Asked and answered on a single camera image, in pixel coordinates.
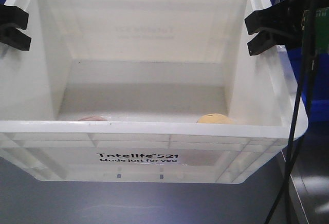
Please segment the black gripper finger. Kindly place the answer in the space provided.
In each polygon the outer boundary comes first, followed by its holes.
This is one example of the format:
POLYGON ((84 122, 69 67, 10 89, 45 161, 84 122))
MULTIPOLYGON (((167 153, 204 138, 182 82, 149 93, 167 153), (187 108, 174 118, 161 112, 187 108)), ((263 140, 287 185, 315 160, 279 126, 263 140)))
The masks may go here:
POLYGON ((307 0, 284 0, 271 7, 255 10, 245 18, 249 35, 268 31, 278 35, 296 35, 301 31, 307 0))
POLYGON ((249 55, 259 55, 276 45, 285 46, 286 49, 299 48, 302 45, 302 39, 302 32, 293 36, 284 36, 269 31, 261 31, 247 43, 247 47, 249 55))
POLYGON ((13 27, 27 29, 29 14, 17 6, 1 4, 1 30, 13 27))
POLYGON ((29 51, 31 37, 23 34, 16 28, 7 27, 5 29, 1 29, 1 43, 21 51, 29 51))

